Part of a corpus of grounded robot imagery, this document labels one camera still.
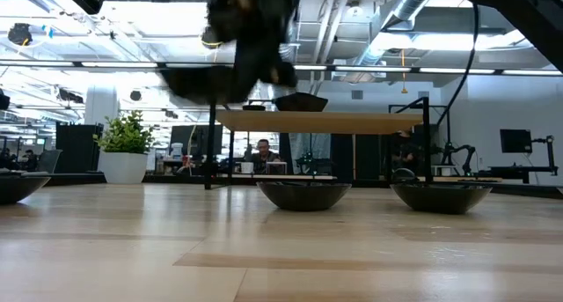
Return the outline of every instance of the ventilation duct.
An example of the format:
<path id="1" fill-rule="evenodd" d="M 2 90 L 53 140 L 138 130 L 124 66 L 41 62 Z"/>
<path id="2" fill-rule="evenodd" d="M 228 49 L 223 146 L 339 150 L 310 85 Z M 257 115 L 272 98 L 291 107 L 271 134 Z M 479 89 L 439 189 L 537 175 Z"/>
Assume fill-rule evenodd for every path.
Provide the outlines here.
<path id="1" fill-rule="evenodd" d="M 372 30 L 374 37 L 354 61 L 354 65 L 373 66 L 376 65 L 386 52 L 385 49 L 378 48 L 377 36 L 383 29 L 397 28 L 410 30 L 414 25 L 414 18 L 424 8 L 429 0 L 393 0 L 387 5 L 377 8 L 372 20 Z M 369 73 L 353 72 L 347 74 L 343 80 L 350 83 L 373 82 L 376 78 Z"/>

